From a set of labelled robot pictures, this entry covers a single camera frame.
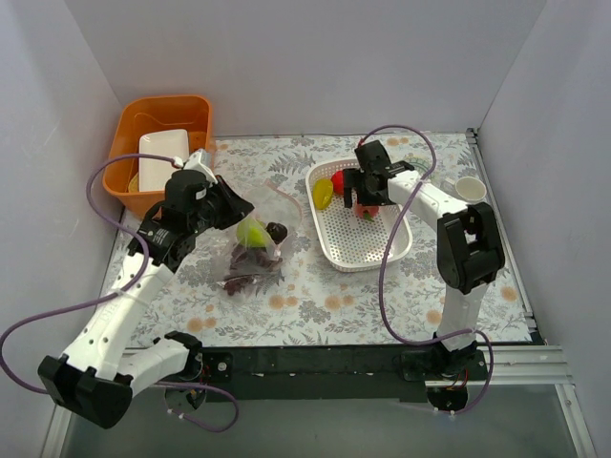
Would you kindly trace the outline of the red strawberry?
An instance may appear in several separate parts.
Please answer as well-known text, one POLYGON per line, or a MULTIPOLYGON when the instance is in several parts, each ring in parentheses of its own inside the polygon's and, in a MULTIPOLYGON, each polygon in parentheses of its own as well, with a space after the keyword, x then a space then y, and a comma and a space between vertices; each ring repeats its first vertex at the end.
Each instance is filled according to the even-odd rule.
POLYGON ((338 196, 342 196, 345 192, 344 171, 339 170, 334 173, 330 178, 330 181, 333 186, 333 192, 338 196))

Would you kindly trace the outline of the yellow starfruit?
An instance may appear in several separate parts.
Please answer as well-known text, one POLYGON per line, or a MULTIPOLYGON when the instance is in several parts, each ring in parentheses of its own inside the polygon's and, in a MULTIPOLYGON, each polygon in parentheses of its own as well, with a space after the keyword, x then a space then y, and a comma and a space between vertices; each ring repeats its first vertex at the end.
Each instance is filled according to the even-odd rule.
POLYGON ((312 201, 317 210, 325 210, 332 202, 333 183, 329 178, 318 179, 312 188, 312 201))

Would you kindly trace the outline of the green apple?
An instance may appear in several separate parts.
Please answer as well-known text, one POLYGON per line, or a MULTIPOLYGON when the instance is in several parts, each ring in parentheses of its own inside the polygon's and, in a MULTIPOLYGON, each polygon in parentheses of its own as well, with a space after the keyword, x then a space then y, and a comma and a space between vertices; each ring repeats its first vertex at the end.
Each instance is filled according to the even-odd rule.
POLYGON ((246 248, 265 248, 269 244, 266 226, 253 218, 244 219, 237 225, 236 238, 246 248))

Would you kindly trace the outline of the pink peach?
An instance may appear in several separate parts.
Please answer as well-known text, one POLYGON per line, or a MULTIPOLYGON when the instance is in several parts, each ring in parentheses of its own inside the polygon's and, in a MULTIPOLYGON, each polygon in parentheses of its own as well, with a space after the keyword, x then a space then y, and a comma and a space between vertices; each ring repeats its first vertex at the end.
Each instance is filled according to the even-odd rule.
POLYGON ((374 221, 377 215, 379 214, 380 207, 379 206, 367 206, 362 204, 357 204, 354 208, 354 214, 363 220, 366 221, 374 221))

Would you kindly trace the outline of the red grape bunch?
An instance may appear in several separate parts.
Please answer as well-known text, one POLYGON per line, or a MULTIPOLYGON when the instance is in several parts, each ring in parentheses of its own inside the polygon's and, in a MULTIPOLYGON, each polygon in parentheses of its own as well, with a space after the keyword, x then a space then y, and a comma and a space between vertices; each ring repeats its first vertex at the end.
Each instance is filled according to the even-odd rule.
POLYGON ((237 244, 231 253, 229 272, 223 277, 223 289, 229 296, 241 293, 258 277, 274 272, 282 262, 281 256, 269 255, 266 248, 237 244))

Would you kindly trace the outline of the clear zip top bag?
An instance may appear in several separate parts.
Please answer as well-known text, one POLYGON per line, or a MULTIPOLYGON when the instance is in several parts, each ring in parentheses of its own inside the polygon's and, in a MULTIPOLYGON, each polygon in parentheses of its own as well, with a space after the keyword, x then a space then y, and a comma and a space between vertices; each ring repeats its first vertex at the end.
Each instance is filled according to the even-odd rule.
POLYGON ((215 283, 233 300, 262 295, 284 281, 302 222, 297 200, 269 180, 246 199, 254 210, 227 230, 215 258, 215 283))

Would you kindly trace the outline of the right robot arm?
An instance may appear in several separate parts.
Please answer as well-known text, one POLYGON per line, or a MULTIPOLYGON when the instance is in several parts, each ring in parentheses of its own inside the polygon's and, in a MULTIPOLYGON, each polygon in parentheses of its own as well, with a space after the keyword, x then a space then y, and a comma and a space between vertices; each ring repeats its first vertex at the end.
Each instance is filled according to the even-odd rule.
POLYGON ((454 198, 404 160, 393 162, 378 140, 362 141, 358 165, 343 172, 344 204, 399 205, 436 234, 436 265, 446 284, 441 322, 420 344, 425 371, 457 377, 476 353, 477 321, 489 285, 505 264, 493 208, 454 198))

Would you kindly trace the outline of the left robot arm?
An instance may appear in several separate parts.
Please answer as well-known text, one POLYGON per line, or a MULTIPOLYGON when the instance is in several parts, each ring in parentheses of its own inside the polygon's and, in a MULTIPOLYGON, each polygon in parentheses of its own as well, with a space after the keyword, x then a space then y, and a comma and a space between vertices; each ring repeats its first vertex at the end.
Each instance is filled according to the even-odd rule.
POLYGON ((124 350, 144 312, 208 229, 227 229, 254 209, 222 177, 179 170, 164 200, 146 212, 128 245, 111 299, 38 375, 55 403, 103 428, 116 425, 141 391, 165 378, 195 382, 203 369, 201 342, 172 331, 132 357, 124 350))

